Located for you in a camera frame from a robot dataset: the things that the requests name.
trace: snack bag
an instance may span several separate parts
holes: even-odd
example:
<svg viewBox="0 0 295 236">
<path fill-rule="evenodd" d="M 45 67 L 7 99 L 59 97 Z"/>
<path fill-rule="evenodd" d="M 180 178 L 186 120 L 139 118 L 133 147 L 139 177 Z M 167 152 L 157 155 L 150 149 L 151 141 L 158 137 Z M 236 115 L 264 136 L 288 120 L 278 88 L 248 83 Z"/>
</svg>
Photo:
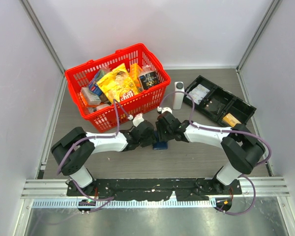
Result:
<svg viewBox="0 0 295 236">
<path fill-rule="evenodd" d="M 104 75 L 104 77 L 97 82 L 97 85 L 111 103 L 113 103 L 113 99 L 120 102 L 139 94 L 124 63 Z"/>
<path fill-rule="evenodd" d="M 141 72 L 142 72 L 142 69 L 137 63 L 130 65 L 130 77 L 132 78 L 139 92 L 143 91 L 142 84 L 139 80 L 139 75 Z"/>
</svg>

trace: white cylinder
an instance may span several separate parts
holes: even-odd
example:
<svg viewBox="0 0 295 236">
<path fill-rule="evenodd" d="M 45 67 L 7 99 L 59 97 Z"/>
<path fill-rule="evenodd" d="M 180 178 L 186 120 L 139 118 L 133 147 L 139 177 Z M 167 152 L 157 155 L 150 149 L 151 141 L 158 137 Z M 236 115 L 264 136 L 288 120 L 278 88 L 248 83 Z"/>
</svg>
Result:
<svg viewBox="0 0 295 236">
<path fill-rule="evenodd" d="M 183 82 L 175 82 L 175 91 L 185 92 Z M 180 110 L 184 94 L 182 92 L 176 92 L 173 98 L 173 110 Z"/>
<path fill-rule="evenodd" d="M 143 118 L 143 114 L 142 114 L 142 113 L 137 114 L 137 115 L 134 117 L 134 119 L 132 120 L 133 125 L 134 125 L 135 127 L 138 127 L 138 125 L 141 124 L 143 121 L 144 121 L 144 118 Z"/>
<path fill-rule="evenodd" d="M 237 171 L 230 162 L 228 162 L 223 168 L 217 173 L 217 180 L 225 186 L 230 185 L 234 179 L 237 179 L 242 173 Z"/>
<path fill-rule="evenodd" d="M 84 165 L 76 173 L 71 174 L 70 177 L 75 180 L 81 188 L 84 188 L 93 182 L 92 176 Z"/>
</svg>

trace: metal floor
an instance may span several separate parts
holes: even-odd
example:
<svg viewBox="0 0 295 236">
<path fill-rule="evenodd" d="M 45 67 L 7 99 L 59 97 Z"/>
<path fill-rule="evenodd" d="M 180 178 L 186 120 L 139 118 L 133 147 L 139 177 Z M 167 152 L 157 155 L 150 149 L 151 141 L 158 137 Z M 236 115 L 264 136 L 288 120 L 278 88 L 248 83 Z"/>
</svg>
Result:
<svg viewBox="0 0 295 236">
<path fill-rule="evenodd" d="M 172 83 L 167 87 L 166 93 L 174 90 L 175 81 L 183 81 L 187 87 L 191 82 L 202 75 L 212 82 L 244 99 L 243 93 L 234 69 L 203 69 L 203 70 L 169 70 L 167 71 Z M 171 107 L 171 98 L 164 105 Z M 183 104 L 182 109 L 174 111 L 174 115 L 183 121 L 189 118 L 191 108 Z M 145 119 L 155 124 L 156 111 L 144 115 Z M 195 111 L 193 120 L 205 124 L 217 124 L 204 115 Z M 85 131 L 95 132 L 96 129 L 89 121 L 81 118 L 76 105 L 73 103 L 68 91 L 62 101 L 57 121 L 53 144 L 66 135 L 74 127 L 81 126 Z M 127 122 L 121 126 L 128 129 L 132 126 Z M 253 130 L 252 123 L 247 127 Z M 95 178 L 158 178 L 158 177 L 213 177 L 214 174 L 227 162 L 223 150 L 199 143 L 184 143 L 170 141 L 168 150 L 153 150 L 152 147 L 137 148 L 134 151 L 105 152 L 93 155 L 86 162 L 86 167 Z M 56 161 L 50 154 L 44 173 L 44 179 L 66 178 L 61 174 L 56 176 Z M 256 167 L 251 176 L 268 176 L 265 165 Z"/>
<path fill-rule="evenodd" d="M 251 198 L 234 198 L 233 212 L 247 209 Z M 257 198 L 241 216 L 213 208 L 104 209 L 75 215 L 70 209 L 32 209 L 26 236 L 287 236 L 277 198 Z"/>
</svg>

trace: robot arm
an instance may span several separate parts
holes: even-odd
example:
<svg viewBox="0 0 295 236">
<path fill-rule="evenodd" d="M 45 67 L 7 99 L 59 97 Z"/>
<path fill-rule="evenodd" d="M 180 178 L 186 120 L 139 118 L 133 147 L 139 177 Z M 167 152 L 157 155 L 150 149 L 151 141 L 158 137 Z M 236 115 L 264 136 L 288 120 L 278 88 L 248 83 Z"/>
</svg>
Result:
<svg viewBox="0 0 295 236">
<path fill-rule="evenodd" d="M 184 142 L 199 142 L 222 148 L 229 160 L 214 176 L 214 188 L 221 192 L 242 174 L 250 174 L 265 152 L 264 146 L 255 138 L 246 135 L 237 135 L 227 132 L 214 132 L 199 127 L 216 129 L 216 127 L 190 125 L 188 120 L 180 121 L 172 115 L 170 108 L 163 108 L 162 114 L 156 123 L 160 141 L 176 139 Z M 227 127 L 223 130 L 238 130 L 250 133 L 246 126 L 237 124 L 234 128 Z"/>
<path fill-rule="evenodd" d="M 86 137 L 90 138 L 81 142 L 70 153 L 61 169 L 62 174 L 70 176 L 81 188 L 85 188 L 94 181 L 84 166 L 86 160 L 92 154 L 105 151 L 129 151 L 138 146 L 146 147 L 156 142 L 153 125 L 144 120 L 142 114 L 138 114 L 133 119 L 133 124 L 134 128 L 131 131 L 121 130 L 115 137 L 112 134 L 99 135 L 85 132 L 81 127 L 71 130 L 51 148 L 58 165 L 76 141 Z"/>
<path fill-rule="evenodd" d="M 162 114 L 158 116 L 157 120 L 156 127 L 160 141 L 175 139 L 187 143 L 199 142 L 222 148 L 225 151 L 229 162 L 213 178 L 213 188 L 220 193 L 228 189 L 228 186 L 240 175 L 250 174 L 265 152 L 264 146 L 252 137 L 196 128 L 190 125 L 188 120 L 180 122 L 173 116 L 169 108 L 163 108 Z M 195 122 L 193 124 L 216 129 L 216 127 L 204 126 Z M 144 120 L 142 114 L 136 115 L 133 125 L 134 128 L 131 131 L 121 130 L 114 138 L 111 137 L 111 134 L 86 133 L 81 127 L 77 127 L 57 142 L 51 152 L 60 164 L 76 141 L 85 137 L 96 137 L 81 142 L 79 148 L 70 153 L 61 169 L 65 176 L 70 176 L 81 188 L 86 188 L 94 182 L 84 166 L 91 154 L 104 151 L 129 151 L 138 146 L 146 147 L 156 142 L 154 126 Z M 234 128 L 223 128 L 223 130 L 232 129 L 250 132 L 241 124 Z"/>
</svg>

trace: black tray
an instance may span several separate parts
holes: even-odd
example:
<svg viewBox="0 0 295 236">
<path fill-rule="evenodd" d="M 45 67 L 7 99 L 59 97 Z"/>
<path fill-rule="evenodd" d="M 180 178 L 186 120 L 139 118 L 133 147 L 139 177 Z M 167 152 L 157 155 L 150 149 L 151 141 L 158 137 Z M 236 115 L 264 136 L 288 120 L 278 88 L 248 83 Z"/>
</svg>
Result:
<svg viewBox="0 0 295 236">
<path fill-rule="evenodd" d="M 245 103 L 240 98 L 236 97 L 232 93 L 224 90 L 220 86 L 212 83 L 206 78 L 199 75 L 186 89 L 189 93 L 198 84 L 206 87 L 209 92 L 198 104 L 195 104 L 195 110 L 200 111 L 209 117 L 212 121 L 218 123 L 221 126 L 227 127 L 229 124 L 223 121 L 223 117 L 231 113 L 242 124 L 247 124 L 249 119 L 255 113 L 256 108 Z M 192 106 L 192 101 L 186 97 L 183 98 L 184 103 Z"/>
</svg>

